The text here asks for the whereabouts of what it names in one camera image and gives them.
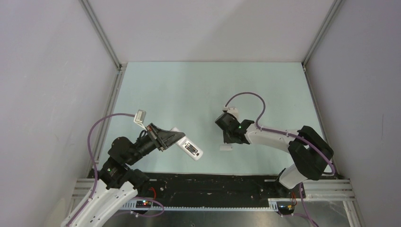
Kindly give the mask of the white battery cover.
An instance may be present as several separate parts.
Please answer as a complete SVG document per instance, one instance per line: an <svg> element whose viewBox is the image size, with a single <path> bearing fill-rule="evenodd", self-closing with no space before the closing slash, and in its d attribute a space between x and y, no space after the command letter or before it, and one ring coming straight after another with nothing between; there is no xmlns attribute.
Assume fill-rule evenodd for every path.
<svg viewBox="0 0 401 227"><path fill-rule="evenodd" d="M233 146L230 144L224 144L219 146L220 151L231 151L233 149Z"/></svg>

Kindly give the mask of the white remote control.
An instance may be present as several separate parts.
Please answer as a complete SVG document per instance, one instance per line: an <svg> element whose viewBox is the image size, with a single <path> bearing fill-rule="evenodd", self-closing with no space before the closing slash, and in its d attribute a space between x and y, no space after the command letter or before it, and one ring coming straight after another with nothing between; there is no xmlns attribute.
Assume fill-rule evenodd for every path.
<svg viewBox="0 0 401 227"><path fill-rule="evenodd" d="M192 158L193 160L197 161L199 160L202 155L203 155L203 150L200 149L193 141L191 141L186 134L184 133L182 135L182 132L176 128L173 127L171 129L171 131L173 132L177 132L180 134L180 138L177 139L174 144L179 147L182 151L184 151L184 153L186 153L190 158Z"/></svg>

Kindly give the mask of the AAA battery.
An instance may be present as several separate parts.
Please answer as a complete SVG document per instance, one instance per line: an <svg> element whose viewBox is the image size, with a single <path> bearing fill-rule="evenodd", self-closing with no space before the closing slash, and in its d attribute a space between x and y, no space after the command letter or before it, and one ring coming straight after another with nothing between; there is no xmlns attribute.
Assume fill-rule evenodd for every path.
<svg viewBox="0 0 401 227"><path fill-rule="evenodd" d="M185 144L185 148L194 156L198 156L199 155L199 151L197 148L195 148L191 143L186 143Z"/></svg>

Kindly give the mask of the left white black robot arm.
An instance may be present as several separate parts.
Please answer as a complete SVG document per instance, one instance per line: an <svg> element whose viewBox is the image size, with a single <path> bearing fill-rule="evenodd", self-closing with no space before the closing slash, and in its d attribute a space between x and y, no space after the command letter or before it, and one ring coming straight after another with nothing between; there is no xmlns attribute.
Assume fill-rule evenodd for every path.
<svg viewBox="0 0 401 227"><path fill-rule="evenodd" d="M149 191L149 177L131 166L150 152L165 151L185 133L163 130L149 124L146 134L132 143L127 137L116 138L108 151L109 158L79 205L62 221L62 227L101 227L127 201L143 197Z"/></svg>

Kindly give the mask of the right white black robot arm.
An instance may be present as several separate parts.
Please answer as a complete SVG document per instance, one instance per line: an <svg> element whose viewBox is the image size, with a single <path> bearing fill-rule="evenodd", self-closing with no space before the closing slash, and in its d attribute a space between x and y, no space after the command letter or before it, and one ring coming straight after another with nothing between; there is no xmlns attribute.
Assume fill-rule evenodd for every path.
<svg viewBox="0 0 401 227"><path fill-rule="evenodd" d="M289 196L294 187L305 180L319 180L328 166L335 171L331 163L334 151L310 126L297 131L280 131L263 128L252 120L239 122L228 112L222 113L215 124L223 131L225 144L265 145L291 156L293 165L279 174L274 185L275 193L280 197Z"/></svg>

